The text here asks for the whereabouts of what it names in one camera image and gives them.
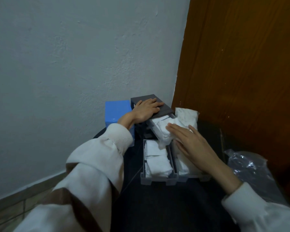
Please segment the person's left hand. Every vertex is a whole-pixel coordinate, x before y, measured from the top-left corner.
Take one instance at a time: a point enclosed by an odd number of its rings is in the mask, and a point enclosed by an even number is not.
[[[154,113],[159,112],[159,106],[162,106],[163,104],[163,102],[157,102],[156,98],[147,99],[145,101],[140,100],[131,112],[123,115],[118,120],[118,124],[123,125],[129,130],[132,125],[144,122]]]

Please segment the ribbed cuff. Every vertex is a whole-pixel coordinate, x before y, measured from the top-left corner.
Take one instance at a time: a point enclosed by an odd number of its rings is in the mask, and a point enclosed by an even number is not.
[[[257,195],[246,182],[228,198],[223,199],[221,203],[225,210],[239,224],[264,215],[265,206],[267,205],[267,202]]]
[[[133,138],[129,130],[117,123],[110,124],[103,136],[108,137],[115,143],[121,155],[124,155],[128,147],[133,142]]]

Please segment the person's right hand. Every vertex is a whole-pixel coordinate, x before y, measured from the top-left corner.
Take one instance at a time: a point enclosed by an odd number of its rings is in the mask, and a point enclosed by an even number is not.
[[[175,140],[179,150],[200,170],[212,174],[212,171],[223,162],[218,158],[204,137],[189,125],[191,129],[182,128],[176,124],[168,124],[166,129],[181,142]]]

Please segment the baseboard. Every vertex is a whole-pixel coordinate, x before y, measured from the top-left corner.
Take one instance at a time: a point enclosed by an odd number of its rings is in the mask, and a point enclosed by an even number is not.
[[[0,199],[0,211],[22,200],[28,199],[34,195],[37,195],[38,193],[41,193],[56,186],[58,182],[60,182],[65,177],[66,172],[63,171],[56,175],[31,183],[26,187],[22,187],[17,192]]]

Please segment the white sleeve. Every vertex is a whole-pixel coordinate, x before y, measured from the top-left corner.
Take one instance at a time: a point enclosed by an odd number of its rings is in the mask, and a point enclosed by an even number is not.
[[[243,183],[232,195],[223,199],[222,205],[241,231],[290,232],[290,208],[267,203],[248,183]]]
[[[110,231],[112,198],[121,191],[123,155],[133,139],[120,124],[79,146],[68,175],[15,231]]]

